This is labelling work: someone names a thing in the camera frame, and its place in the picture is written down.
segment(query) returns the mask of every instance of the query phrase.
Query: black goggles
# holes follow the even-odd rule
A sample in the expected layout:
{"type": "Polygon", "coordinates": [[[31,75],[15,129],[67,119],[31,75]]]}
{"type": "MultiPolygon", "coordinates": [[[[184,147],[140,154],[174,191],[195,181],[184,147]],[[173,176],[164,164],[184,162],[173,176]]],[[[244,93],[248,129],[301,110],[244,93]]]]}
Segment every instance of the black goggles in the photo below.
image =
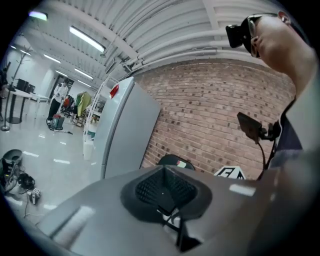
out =
{"type": "Polygon", "coordinates": [[[244,19],[241,25],[228,25],[225,27],[231,48],[237,48],[244,45],[245,49],[253,57],[259,58],[259,53],[252,46],[251,39],[256,36],[255,22],[263,16],[277,17],[275,13],[253,14],[244,19]]]}

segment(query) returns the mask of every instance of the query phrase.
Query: refrigerator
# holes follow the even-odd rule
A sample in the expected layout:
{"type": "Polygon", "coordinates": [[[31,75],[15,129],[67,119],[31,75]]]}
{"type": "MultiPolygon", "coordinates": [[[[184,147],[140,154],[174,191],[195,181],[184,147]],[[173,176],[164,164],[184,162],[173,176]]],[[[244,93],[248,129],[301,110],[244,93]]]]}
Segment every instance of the refrigerator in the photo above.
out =
{"type": "Polygon", "coordinates": [[[91,169],[96,180],[141,167],[160,105],[129,77],[106,100],[93,141],[91,169]]]}

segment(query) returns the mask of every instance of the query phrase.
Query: yellow garment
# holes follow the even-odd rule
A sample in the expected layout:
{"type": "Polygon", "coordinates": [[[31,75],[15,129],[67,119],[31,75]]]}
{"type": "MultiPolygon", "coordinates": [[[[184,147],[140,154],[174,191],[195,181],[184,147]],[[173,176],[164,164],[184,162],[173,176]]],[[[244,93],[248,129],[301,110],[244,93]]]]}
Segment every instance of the yellow garment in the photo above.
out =
{"type": "Polygon", "coordinates": [[[81,101],[78,105],[78,116],[81,116],[82,111],[84,111],[89,105],[91,104],[91,95],[85,92],[82,97],[81,101]]]}

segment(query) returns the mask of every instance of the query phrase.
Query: ceiling light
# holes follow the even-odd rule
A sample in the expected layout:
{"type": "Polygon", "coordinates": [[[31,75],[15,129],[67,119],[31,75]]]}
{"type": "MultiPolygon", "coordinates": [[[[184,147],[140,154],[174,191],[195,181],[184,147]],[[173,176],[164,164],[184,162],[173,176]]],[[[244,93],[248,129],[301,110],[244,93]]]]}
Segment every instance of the ceiling light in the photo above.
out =
{"type": "Polygon", "coordinates": [[[94,78],[86,73],[83,73],[82,71],[80,71],[79,69],[74,68],[75,71],[79,72],[80,74],[86,76],[87,78],[90,78],[91,80],[93,80],[94,78]]]}
{"type": "Polygon", "coordinates": [[[31,56],[31,54],[30,54],[29,52],[26,52],[26,51],[24,51],[24,50],[20,50],[20,51],[23,52],[24,54],[28,54],[28,55],[31,56]]]}
{"type": "Polygon", "coordinates": [[[85,33],[81,32],[80,30],[78,30],[74,26],[71,26],[69,30],[72,34],[74,34],[77,37],[81,38],[82,40],[86,41],[88,44],[92,45],[94,48],[96,48],[100,52],[103,53],[105,51],[106,48],[103,47],[102,44],[98,43],[96,40],[94,40],[90,36],[86,35],[85,33]]]}
{"type": "Polygon", "coordinates": [[[40,11],[30,11],[29,12],[30,17],[34,17],[40,20],[46,21],[48,19],[48,15],[46,13],[40,12],[40,11]]]}
{"type": "Polygon", "coordinates": [[[46,55],[46,54],[44,54],[44,57],[46,57],[46,58],[48,58],[48,59],[50,59],[50,60],[52,60],[52,61],[54,61],[54,62],[61,63],[60,60],[57,60],[57,59],[55,59],[55,58],[52,58],[52,57],[50,57],[50,56],[48,56],[48,55],[46,55]]]}
{"type": "Polygon", "coordinates": [[[57,72],[57,73],[59,73],[59,74],[61,74],[61,75],[65,76],[66,78],[68,77],[66,74],[64,74],[64,73],[62,73],[62,72],[60,72],[60,71],[58,71],[58,70],[56,70],[55,72],[57,72]]]}
{"type": "Polygon", "coordinates": [[[89,84],[86,84],[85,82],[82,82],[82,81],[80,81],[80,80],[78,80],[78,82],[79,82],[79,83],[81,83],[81,84],[84,84],[84,85],[86,85],[86,86],[89,86],[89,87],[91,87],[91,85],[89,85],[89,84]]]}

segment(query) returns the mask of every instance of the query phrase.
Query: white ceiling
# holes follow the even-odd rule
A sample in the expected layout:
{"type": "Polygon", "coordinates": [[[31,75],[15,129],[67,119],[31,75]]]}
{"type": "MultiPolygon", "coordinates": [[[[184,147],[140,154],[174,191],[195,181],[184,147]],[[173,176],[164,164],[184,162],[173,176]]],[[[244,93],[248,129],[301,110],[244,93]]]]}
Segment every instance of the white ceiling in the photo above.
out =
{"type": "Polygon", "coordinates": [[[60,60],[54,63],[56,69],[98,88],[115,67],[115,79],[129,72],[119,63],[136,71],[199,58],[261,64],[243,47],[230,48],[225,27],[278,8],[263,0],[45,0],[35,10],[47,13],[48,20],[29,17],[23,26],[32,48],[60,60]],[[71,34],[70,26],[105,46],[105,57],[71,34]],[[93,81],[74,68],[93,76],[93,81]]]}

